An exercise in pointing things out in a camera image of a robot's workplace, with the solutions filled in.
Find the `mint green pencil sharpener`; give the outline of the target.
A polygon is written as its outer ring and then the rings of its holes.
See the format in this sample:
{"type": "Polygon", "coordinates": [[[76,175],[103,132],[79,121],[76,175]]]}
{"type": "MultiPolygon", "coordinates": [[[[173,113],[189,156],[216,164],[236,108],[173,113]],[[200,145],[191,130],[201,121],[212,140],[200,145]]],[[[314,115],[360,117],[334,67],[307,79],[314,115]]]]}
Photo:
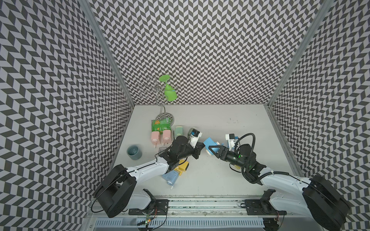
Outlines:
{"type": "Polygon", "coordinates": [[[176,126],[174,130],[174,138],[176,139],[179,136],[184,135],[184,128],[183,126],[176,126]]]}

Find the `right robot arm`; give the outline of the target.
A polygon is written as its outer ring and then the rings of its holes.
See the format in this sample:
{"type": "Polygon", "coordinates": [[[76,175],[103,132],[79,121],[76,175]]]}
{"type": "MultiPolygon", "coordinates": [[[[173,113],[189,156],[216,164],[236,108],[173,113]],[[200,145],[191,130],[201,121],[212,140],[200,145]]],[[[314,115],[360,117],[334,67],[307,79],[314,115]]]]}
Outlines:
{"type": "Polygon", "coordinates": [[[209,150],[218,159],[239,166],[249,183],[267,187],[268,202],[275,210],[312,218],[328,231],[339,231],[346,223],[351,205],[323,176],[306,178],[275,171],[256,160],[249,144],[236,152],[222,145],[212,145],[209,150]]]}

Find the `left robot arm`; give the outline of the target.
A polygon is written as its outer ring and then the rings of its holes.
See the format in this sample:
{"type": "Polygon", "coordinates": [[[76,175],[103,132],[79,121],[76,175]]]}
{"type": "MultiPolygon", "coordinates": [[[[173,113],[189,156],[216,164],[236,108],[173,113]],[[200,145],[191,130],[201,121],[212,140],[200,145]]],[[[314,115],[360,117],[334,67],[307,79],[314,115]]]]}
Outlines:
{"type": "Polygon", "coordinates": [[[192,145],[187,137],[179,136],[148,163],[129,168],[116,165],[93,193],[95,201],[109,218],[126,209],[148,209],[149,204],[155,201],[154,196],[147,189],[135,193],[135,188],[154,177],[171,172],[180,165],[182,159],[189,156],[198,159],[204,147],[202,142],[192,145]]]}

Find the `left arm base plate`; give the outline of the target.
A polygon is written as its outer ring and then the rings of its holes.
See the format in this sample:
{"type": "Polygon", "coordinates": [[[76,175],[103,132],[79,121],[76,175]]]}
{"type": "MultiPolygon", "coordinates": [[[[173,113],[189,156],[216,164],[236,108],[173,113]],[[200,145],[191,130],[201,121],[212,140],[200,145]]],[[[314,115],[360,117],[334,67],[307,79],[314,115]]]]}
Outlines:
{"type": "Polygon", "coordinates": [[[145,209],[129,209],[129,215],[167,215],[169,202],[170,201],[168,199],[157,199],[155,201],[151,201],[145,209]]]}

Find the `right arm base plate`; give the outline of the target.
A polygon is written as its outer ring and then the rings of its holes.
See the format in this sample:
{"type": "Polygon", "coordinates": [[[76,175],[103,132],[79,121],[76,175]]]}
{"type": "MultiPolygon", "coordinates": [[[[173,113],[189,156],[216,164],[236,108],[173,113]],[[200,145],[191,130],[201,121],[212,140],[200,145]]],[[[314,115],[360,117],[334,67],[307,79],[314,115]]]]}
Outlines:
{"type": "Polygon", "coordinates": [[[287,215],[286,211],[275,210],[268,201],[246,199],[244,204],[248,215],[287,215]]]}

